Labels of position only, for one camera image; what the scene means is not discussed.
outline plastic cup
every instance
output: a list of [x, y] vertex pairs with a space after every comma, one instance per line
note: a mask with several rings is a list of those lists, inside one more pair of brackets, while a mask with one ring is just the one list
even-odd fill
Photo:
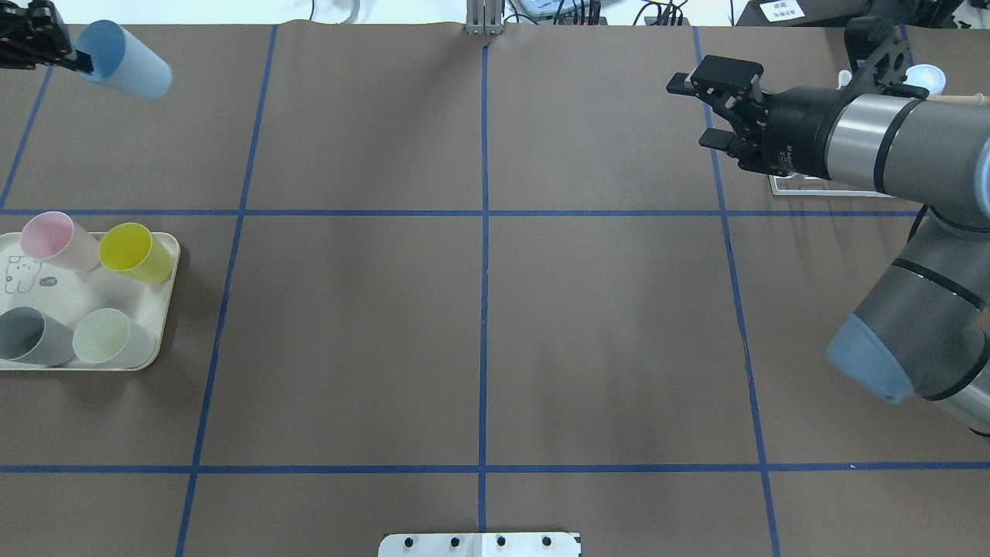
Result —
[[34, 307], [0, 315], [0, 360], [55, 367], [74, 355], [72, 330]]
[[925, 87], [930, 95], [941, 95], [945, 90], [945, 72], [937, 65], [930, 63], [919, 63], [907, 69], [908, 78], [904, 82], [908, 85]]
[[92, 271], [100, 265], [96, 239], [58, 211], [42, 213], [24, 226], [21, 250], [36, 261], [77, 272]]
[[158, 100], [172, 84], [172, 69], [134, 35], [108, 20], [93, 22], [75, 42], [93, 58], [93, 72], [79, 74], [145, 100]]
[[79, 360], [108, 368], [141, 366], [154, 356], [154, 348], [154, 337], [112, 307], [83, 317], [72, 337], [72, 349]]
[[110, 271], [157, 284], [172, 276], [175, 258], [144, 225], [126, 222], [110, 229], [100, 241], [100, 263]]

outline light green cup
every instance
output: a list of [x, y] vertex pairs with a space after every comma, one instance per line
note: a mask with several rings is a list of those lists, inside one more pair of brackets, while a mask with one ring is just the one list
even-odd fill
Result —
[[175, 259], [144, 225], [119, 224], [100, 240], [100, 263], [125, 277], [158, 284], [172, 276]]

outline white label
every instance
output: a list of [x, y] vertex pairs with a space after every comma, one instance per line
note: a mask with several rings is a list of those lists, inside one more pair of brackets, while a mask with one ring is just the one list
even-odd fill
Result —
[[804, 17], [804, 11], [798, 5], [797, 0], [778, 0], [777, 2], [767, 2], [760, 4], [759, 9], [763, 10], [766, 21], [787, 21]]

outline blue tape line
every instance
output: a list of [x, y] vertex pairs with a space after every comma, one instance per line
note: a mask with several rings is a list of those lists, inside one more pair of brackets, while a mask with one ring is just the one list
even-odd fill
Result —
[[488, 43], [481, 49], [481, 324], [478, 358], [478, 531], [488, 527], [488, 247], [490, 206], [488, 196]]
[[249, 209], [248, 216], [276, 217], [480, 217], [481, 211], [471, 210], [390, 210], [390, 209]]
[[[908, 43], [908, 46], [910, 45], [911, 40], [908, 39], [908, 26], [904, 25], [903, 23], [901, 24], [901, 38]], [[908, 50], [908, 67], [911, 67], [914, 64], [915, 64], [915, 55], [910, 50]]]
[[98, 464], [0, 465], [0, 474], [189, 474], [188, 466], [136, 466]]
[[990, 470], [990, 462], [831, 462], [767, 464], [769, 472], [873, 472], [884, 470]]
[[918, 215], [918, 211], [760, 211], [746, 209], [728, 209], [725, 213], [731, 217], [915, 217]]
[[[694, 34], [694, 52], [698, 63], [702, 60], [701, 37], [698, 28], [692, 28]], [[705, 123], [712, 126], [712, 111], [705, 105]], [[722, 184], [722, 169], [719, 166], [718, 153], [709, 150], [712, 156], [712, 171], [715, 174], [715, 189], [719, 197], [719, 210], [722, 211], [722, 235], [726, 244], [726, 257], [729, 260], [729, 278], [733, 286], [733, 301], [736, 306], [736, 322], [742, 337], [742, 354], [745, 363], [746, 382], [749, 389], [749, 411], [752, 415], [752, 429], [756, 439], [756, 456], [759, 459], [760, 479], [763, 484], [763, 502], [766, 506], [766, 522], [770, 534], [770, 547], [774, 557], [780, 557], [780, 540], [777, 535], [777, 516], [773, 507], [773, 493], [770, 489], [770, 475], [766, 471], [766, 451], [763, 447], [763, 427], [759, 416], [759, 404], [756, 398], [756, 381], [752, 374], [752, 357], [749, 353], [749, 339], [745, 329], [745, 315], [743, 314], [743, 297], [740, 294], [739, 274], [736, 270], [736, 254], [733, 251], [732, 231], [729, 228], [729, 211], [726, 206], [725, 189]]]
[[[473, 464], [385, 466], [199, 466], [197, 475], [387, 475], [477, 474]], [[728, 472], [883, 472], [883, 471], [990, 471], [990, 461], [932, 462], [819, 462], [752, 464], [489, 464], [486, 474], [712, 474]], [[189, 474], [191, 466], [167, 465], [0, 465], [0, 474]]]
[[232, 217], [238, 214], [237, 209], [6, 209], [5, 215], [37, 215], [45, 211], [61, 211], [67, 215], [91, 215], [91, 216], [112, 216], [112, 215], [143, 215], [143, 216], [206, 216], [206, 217]]
[[[238, 209], [5, 209], [5, 215], [37, 215], [45, 211], [62, 211], [69, 215], [113, 216], [222, 216], [241, 215]], [[915, 217], [916, 211], [806, 211], [806, 210], [755, 210], [729, 209], [731, 217]], [[489, 217], [720, 217], [722, 211], [704, 209], [510, 209], [489, 210]], [[485, 211], [477, 210], [392, 210], [392, 209], [247, 209], [251, 217], [481, 217]]]
[[493, 217], [717, 217], [719, 211], [706, 210], [495, 210]]
[[474, 465], [395, 466], [200, 466], [199, 474], [477, 474]]
[[227, 263], [227, 277], [224, 279], [224, 294], [220, 302], [220, 315], [217, 318], [217, 330], [213, 339], [213, 354], [210, 357], [210, 371], [206, 378], [206, 388], [203, 391], [203, 406], [199, 413], [199, 425], [196, 429], [196, 445], [193, 449], [192, 469], [189, 471], [189, 485], [186, 489], [185, 505], [182, 509], [182, 522], [179, 526], [178, 540], [175, 543], [175, 557], [182, 557], [185, 552], [185, 540], [189, 531], [189, 518], [192, 515], [193, 500], [196, 496], [196, 481], [200, 459], [203, 454], [203, 439], [206, 436], [206, 422], [210, 415], [210, 401], [213, 398], [213, 385], [217, 377], [217, 362], [220, 360], [220, 339], [224, 334], [227, 320], [227, 308], [231, 297], [231, 280], [234, 277], [234, 267], [238, 260], [238, 249], [241, 245], [241, 233], [244, 230], [245, 212], [248, 208], [251, 173], [254, 170], [254, 154], [257, 150], [257, 138], [261, 132], [261, 119], [264, 116], [264, 99], [268, 90], [268, 79], [271, 76], [271, 60], [275, 53], [275, 39], [278, 37], [278, 26], [271, 26], [271, 37], [268, 39], [268, 56], [264, 63], [264, 76], [261, 79], [261, 92], [257, 99], [257, 112], [254, 115], [254, 130], [251, 133], [250, 148], [247, 153], [245, 181], [241, 191], [241, 206], [238, 210], [238, 222], [234, 228], [234, 241], [231, 246], [231, 256]]
[[14, 161], [10, 164], [10, 172], [7, 173], [7, 181], [4, 183], [3, 193], [0, 193], [0, 210], [7, 206], [7, 197], [10, 196], [10, 190], [14, 186], [14, 176], [17, 174], [17, 167], [21, 165], [21, 157], [24, 155], [24, 149], [28, 146], [28, 137], [31, 135], [31, 129], [35, 127], [35, 119], [38, 117], [38, 111], [42, 108], [42, 99], [45, 98], [45, 92], [49, 89], [52, 70], [53, 66], [49, 66], [45, 71], [45, 79], [42, 80], [42, 86], [38, 89], [35, 105], [31, 107], [31, 115], [28, 116], [28, 123], [24, 126], [24, 133], [21, 134], [21, 143], [17, 146]]
[[759, 472], [758, 464], [509, 464], [489, 465], [489, 474], [669, 474]]

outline tray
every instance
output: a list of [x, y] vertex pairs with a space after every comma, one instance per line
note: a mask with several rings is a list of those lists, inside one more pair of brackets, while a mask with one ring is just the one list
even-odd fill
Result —
[[814, 176], [793, 173], [787, 177], [768, 175], [774, 195], [804, 195], [808, 197], [887, 197], [879, 191], [845, 189], [846, 186]]
[[[106, 233], [94, 232], [92, 236], [99, 240], [104, 234]], [[103, 307], [114, 307], [127, 313], [156, 340], [154, 355], [136, 368], [93, 366], [78, 359], [57, 368], [0, 360], [0, 371], [134, 372], [150, 366], [161, 349], [161, 335], [165, 329], [165, 317], [168, 315], [168, 303], [172, 298], [175, 271], [178, 269], [181, 253], [178, 240], [171, 234], [152, 234], [175, 258], [172, 276], [161, 284], [146, 284], [109, 271], [103, 266], [89, 273], [75, 273], [54, 265], [37, 263], [22, 253], [20, 232], [0, 235], [0, 264], [4, 271], [0, 313], [14, 307], [30, 305], [75, 330], [79, 321], [90, 312]], [[13, 265], [23, 261], [28, 261], [31, 265], [26, 269]]]

